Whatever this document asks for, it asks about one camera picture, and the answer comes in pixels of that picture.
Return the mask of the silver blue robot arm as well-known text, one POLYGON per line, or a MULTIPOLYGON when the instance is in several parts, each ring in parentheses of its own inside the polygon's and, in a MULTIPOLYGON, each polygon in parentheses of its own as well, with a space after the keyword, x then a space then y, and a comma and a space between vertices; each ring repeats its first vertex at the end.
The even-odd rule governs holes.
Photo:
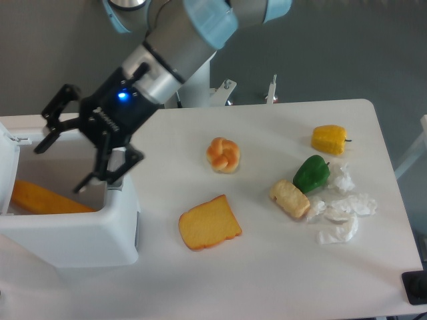
POLYGON ((133 134, 242 27, 284 16, 290 1, 150 1, 143 42, 90 96, 63 85, 42 110, 48 135, 35 152, 46 152, 70 130, 95 146, 91 180, 113 184, 137 165, 143 154, 131 145, 133 134))

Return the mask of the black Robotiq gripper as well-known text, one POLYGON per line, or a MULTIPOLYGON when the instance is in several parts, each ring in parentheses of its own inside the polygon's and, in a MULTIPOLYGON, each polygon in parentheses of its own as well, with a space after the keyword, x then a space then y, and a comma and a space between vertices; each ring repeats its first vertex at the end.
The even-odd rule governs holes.
POLYGON ((117 68, 90 96, 81 100, 80 89, 64 84, 42 110, 48 134, 34 152, 42 154, 56 142, 62 132, 79 129, 94 145, 101 146, 103 134, 110 134, 107 149, 97 150, 95 164, 73 189, 79 193, 92 180, 113 185, 144 159, 144 154, 128 144, 132 135, 159 109, 146 99, 126 79, 123 69, 117 68), (62 112, 72 101, 80 102, 79 118, 60 120, 62 112))

